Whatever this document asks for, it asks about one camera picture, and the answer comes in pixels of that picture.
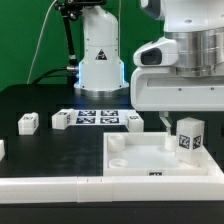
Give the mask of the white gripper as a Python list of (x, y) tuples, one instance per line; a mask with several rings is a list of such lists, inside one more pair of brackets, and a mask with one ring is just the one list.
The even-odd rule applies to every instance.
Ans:
[(168, 134), (173, 124), (168, 112), (224, 111), (224, 76), (181, 77), (170, 67), (138, 67), (130, 93), (137, 111), (159, 111)]

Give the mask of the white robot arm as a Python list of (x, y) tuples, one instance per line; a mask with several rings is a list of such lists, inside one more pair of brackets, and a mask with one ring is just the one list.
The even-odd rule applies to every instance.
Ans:
[(84, 5), (75, 87), (92, 96), (128, 87), (137, 111), (224, 110), (224, 0), (140, 0), (140, 8), (164, 22), (163, 36), (135, 51), (126, 82), (117, 20), (97, 2)]

